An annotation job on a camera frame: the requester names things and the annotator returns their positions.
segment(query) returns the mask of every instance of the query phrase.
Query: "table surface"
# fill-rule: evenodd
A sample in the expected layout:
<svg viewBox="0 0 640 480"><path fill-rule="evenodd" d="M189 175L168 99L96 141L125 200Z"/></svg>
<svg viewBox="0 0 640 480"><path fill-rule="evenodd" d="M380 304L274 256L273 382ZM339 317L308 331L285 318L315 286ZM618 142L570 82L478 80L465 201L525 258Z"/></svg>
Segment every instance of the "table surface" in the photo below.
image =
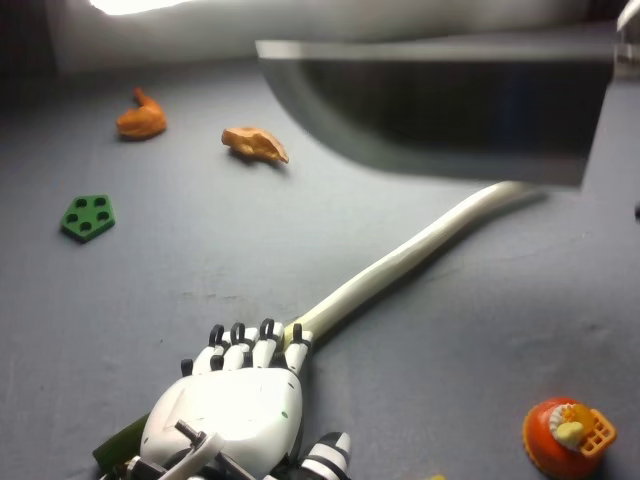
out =
<svg viewBox="0 0 640 480"><path fill-rule="evenodd" d="M169 129L123 143L142 85ZM315 143L254 62L80 77L0 115L0 464L7 480L90 479L91 451L146 413L211 327L289 322L483 184L382 174ZM245 164L257 125L283 168ZM607 479L637 477L640 88L614 84L581 191L477 228L318 349L305 443L353 436L354 479L533 480L524 415L549 396L619 429ZM116 225L58 231L108 194Z"/></svg>

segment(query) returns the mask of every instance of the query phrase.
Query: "white wall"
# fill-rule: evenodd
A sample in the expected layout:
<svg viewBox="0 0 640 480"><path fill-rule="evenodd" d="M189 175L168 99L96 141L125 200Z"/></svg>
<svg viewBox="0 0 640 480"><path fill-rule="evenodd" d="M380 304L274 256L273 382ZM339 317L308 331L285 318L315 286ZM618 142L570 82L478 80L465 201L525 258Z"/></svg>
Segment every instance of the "white wall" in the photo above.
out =
<svg viewBox="0 0 640 480"><path fill-rule="evenodd" d="M194 0L108 16L47 0L63 73L254 54L256 39L389 39L569 23L587 0Z"/></svg>

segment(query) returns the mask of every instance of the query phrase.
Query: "white robotic hand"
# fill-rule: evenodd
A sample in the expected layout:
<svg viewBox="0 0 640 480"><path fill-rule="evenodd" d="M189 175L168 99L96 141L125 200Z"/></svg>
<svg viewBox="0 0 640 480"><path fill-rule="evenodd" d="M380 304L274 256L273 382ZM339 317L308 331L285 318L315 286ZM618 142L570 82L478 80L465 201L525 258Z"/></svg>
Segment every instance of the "white robotic hand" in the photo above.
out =
<svg viewBox="0 0 640 480"><path fill-rule="evenodd" d="M313 335L296 325L282 352L283 332L271 319L259 330L238 323L224 332L216 325L209 345L195 361L182 361L183 378L151 411L140 457L132 462L137 467L129 468L131 480L186 480L196 474L207 480L347 480L346 434L323 437L296 461L302 437L298 375Z"/></svg>

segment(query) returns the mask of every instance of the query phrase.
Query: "green pentagon toy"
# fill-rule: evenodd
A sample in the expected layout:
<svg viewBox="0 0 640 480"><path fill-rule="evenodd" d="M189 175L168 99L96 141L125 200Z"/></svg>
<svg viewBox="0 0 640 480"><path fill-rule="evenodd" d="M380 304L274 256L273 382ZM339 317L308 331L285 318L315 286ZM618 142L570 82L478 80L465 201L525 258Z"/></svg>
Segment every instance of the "green pentagon toy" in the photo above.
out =
<svg viewBox="0 0 640 480"><path fill-rule="evenodd" d="M107 195L76 197L64 213L62 231L78 242L86 243L116 223Z"/></svg>

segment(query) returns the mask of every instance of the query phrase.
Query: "cleaver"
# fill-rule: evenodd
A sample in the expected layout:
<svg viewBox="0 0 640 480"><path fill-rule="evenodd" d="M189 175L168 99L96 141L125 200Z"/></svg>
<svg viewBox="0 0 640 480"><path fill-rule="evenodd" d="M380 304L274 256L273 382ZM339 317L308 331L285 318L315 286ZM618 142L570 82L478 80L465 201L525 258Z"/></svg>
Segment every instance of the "cleaver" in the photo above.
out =
<svg viewBox="0 0 640 480"><path fill-rule="evenodd" d="M617 31L260 41L257 50L283 107L347 159L412 175L579 186L614 71L633 63L632 3Z"/></svg>

